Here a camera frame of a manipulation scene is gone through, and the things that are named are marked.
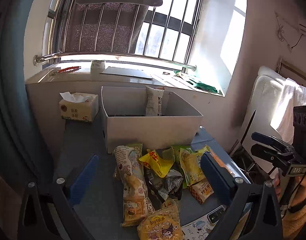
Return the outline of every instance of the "person's arm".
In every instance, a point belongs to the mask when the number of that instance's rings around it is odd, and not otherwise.
[[[302,177],[296,177],[297,182],[300,182]],[[273,185],[279,184],[279,178],[276,177],[273,181]],[[281,192],[280,187],[276,187],[275,191],[277,197]],[[283,224],[283,237],[284,239],[294,239],[299,231],[302,229],[306,222],[306,177],[301,182],[295,197],[291,203],[291,207],[287,211],[285,217],[282,220]]]

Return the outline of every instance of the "hand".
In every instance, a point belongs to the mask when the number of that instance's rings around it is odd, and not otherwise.
[[[295,177],[297,183],[300,182],[302,176]],[[276,174],[275,178],[272,180],[273,187],[275,188],[275,193],[277,198],[281,196],[281,186],[280,186],[280,177],[279,173]],[[291,207],[300,204],[306,198],[306,176],[301,182],[301,185],[298,187],[297,192],[292,200]]]

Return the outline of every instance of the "table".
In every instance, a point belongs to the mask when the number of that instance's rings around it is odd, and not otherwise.
[[[74,167],[86,162],[92,154],[97,154],[99,165],[96,175],[81,203],[74,206],[74,209],[96,240],[137,240],[136,227],[120,226],[123,222],[123,185],[120,180],[113,178],[116,161],[113,155],[107,154],[100,116],[98,114],[93,123],[66,121],[61,155],[54,179],[67,177]],[[249,183],[216,140],[200,127],[191,143],[191,148],[195,151],[206,144],[230,167],[234,176],[242,177]],[[180,200],[181,225],[202,217],[220,205],[215,194],[200,205],[189,190],[184,189]]]

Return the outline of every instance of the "black wristband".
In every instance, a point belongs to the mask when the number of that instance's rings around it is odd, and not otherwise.
[[[289,212],[290,213],[295,213],[298,212],[299,210],[301,210],[304,206],[306,205],[306,198],[301,202],[298,203],[297,205],[290,207],[289,208]]]

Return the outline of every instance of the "curtain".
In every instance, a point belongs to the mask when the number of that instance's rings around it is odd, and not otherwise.
[[[53,159],[29,107],[24,33],[33,0],[0,0],[0,176],[18,193],[52,181]]]

